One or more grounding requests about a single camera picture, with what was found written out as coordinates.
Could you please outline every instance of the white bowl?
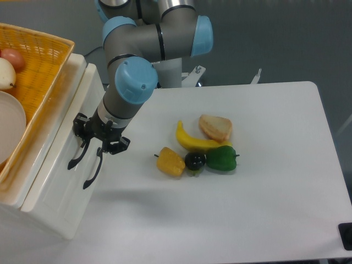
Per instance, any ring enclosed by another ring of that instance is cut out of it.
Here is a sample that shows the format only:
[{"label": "white bowl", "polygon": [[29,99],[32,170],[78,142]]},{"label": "white bowl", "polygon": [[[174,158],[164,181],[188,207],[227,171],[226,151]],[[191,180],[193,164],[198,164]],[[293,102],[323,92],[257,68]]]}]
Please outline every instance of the white bowl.
[{"label": "white bowl", "polygon": [[26,129],[26,114],[12,95],[0,91],[0,164],[16,149]]}]

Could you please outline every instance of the bread slice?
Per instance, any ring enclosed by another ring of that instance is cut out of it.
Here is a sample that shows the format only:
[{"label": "bread slice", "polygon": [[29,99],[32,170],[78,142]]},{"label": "bread slice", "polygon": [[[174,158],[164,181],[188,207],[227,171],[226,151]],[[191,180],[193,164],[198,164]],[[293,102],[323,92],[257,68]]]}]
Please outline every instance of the bread slice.
[{"label": "bread slice", "polygon": [[199,118],[200,129],[210,138],[218,142],[229,140],[232,122],[228,118],[202,114]]}]

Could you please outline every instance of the wicker basket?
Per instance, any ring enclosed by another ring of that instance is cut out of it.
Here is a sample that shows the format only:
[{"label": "wicker basket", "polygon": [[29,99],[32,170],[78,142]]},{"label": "wicker basket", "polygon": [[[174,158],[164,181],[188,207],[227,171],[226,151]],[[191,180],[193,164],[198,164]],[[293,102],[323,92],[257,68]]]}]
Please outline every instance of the wicker basket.
[{"label": "wicker basket", "polygon": [[4,181],[21,150],[30,140],[38,115],[50,98],[58,76],[74,48],[74,42],[23,27],[0,23],[0,49],[18,50],[26,61],[25,69],[16,74],[16,88],[5,90],[22,104],[26,113],[26,130],[12,155],[0,164],[0,183]]}]

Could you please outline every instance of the yellow banana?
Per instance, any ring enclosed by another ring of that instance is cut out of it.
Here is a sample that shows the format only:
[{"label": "yellow banana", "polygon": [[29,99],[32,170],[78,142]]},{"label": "yellow banana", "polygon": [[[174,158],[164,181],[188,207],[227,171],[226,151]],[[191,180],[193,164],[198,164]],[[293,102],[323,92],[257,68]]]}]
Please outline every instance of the yellow banana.
[{"label": "yellow banana", "polygon": [[216,149],[224,145],[232,146],[232,143],[229,141],[219,143],[212,139],[197,139],[195,137],[190,136],[183,129],[183,124],[181,120],[177,123],[176,139],[182,147],[191,152],[206,153],[210,149]]}]

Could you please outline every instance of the white table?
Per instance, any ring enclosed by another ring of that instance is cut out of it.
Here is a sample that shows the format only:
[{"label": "white table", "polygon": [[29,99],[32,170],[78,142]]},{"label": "white table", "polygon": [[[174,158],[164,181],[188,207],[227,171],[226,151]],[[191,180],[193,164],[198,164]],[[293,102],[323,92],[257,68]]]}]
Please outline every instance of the white table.
[{"label": "white table", "polygon": [[[177,121],[201,137],[228,117],[234,173],[169,178],[164,146],[185,155]],[[234,263],[351,257],[338,224],[352,208],[311,82],[160,89],[131,121],[129,149],[107,156],[72,241],[0,223],[2,263]]]}]

